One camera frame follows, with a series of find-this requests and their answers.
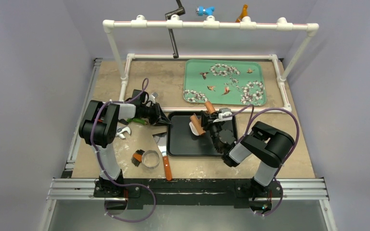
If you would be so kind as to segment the black baking tray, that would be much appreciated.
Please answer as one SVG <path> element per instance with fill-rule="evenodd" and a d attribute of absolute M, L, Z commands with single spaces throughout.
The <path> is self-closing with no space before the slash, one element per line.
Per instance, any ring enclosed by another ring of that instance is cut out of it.
<path fill-rule="evenodd" d="M 200 118 L 200 111 L 174 111 L 168 114 L 171 124 L 167 128 L 167 154 L 173 157 L 220 157 L 210 133 L 195 136 L 189 126 L 190 117 Z"/>

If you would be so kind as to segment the metal scraper orange handle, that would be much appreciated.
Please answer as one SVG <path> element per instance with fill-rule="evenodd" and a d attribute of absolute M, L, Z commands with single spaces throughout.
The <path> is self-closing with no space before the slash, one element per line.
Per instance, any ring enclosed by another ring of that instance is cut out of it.
<path fill-rule="evenodd" d="M 161 152 L 166 180 L 171 181 L 172 172 L 167 155 L 167 132 L 153 134 L 153 138 L 159 148 L 159 151 Z"/>

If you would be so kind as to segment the white dough ball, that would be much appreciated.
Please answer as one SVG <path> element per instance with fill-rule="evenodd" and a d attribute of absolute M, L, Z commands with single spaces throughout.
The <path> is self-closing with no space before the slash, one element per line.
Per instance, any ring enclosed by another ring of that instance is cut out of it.
<path fill-rule="evenodd" d="M 189 123 L 189 127 L 193 135 L 200 136 L 198 130 L 196 129 L 192 122 Z"/>

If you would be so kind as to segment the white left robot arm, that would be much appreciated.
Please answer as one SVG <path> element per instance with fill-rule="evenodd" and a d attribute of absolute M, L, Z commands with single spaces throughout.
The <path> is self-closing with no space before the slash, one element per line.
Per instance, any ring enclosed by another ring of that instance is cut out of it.
<path fill-rule="evenodd" d="M 91 100 L 79 126 L 79 136 L 95 153 L 100 174 L 100 190 L 118 197 L 124 192 L 124 178 L 113 148 L 121 119 L 144 118 L 152 126 L 167 126 L 171 121 L 161 106 L 143 90 L 133 90 L 132 97 L 124 102 Z"/>

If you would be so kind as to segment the wooden double-ended rolling pin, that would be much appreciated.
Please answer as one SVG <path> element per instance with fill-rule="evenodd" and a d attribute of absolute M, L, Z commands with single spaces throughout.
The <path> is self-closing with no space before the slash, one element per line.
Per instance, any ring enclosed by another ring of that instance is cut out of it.
<path fill-rule="evenodd" d="M 217 118 L 217 112 L 210 101 L 204 103 L 205 111 L 200 111 L 200 116 L 193 114 L 190 117 L 190 129 L 196 136 L 204 135 Z"/>

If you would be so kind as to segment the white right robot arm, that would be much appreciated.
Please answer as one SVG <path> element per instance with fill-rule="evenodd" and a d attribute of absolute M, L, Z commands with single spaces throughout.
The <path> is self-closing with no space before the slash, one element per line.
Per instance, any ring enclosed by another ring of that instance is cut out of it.
<path fill-rule="evenodd" d="M 251 189 L 255 195 L 262 196 L 270 190 L 281 165 L 296 145 L 294 138 L 261 121 L 247 127 L 245 134 L 236 139 L 233 132 L 223 129 L 222 125 L 235 116 L 228 108 L 215 111 L 201 111 L 200 116 L 192 115 L 189 126 L 196 136 L 209 132 L 217 153 L 224 163 L 236 167 L 251 154 L 260 159 L 259 167 L 251 179 Z"/>

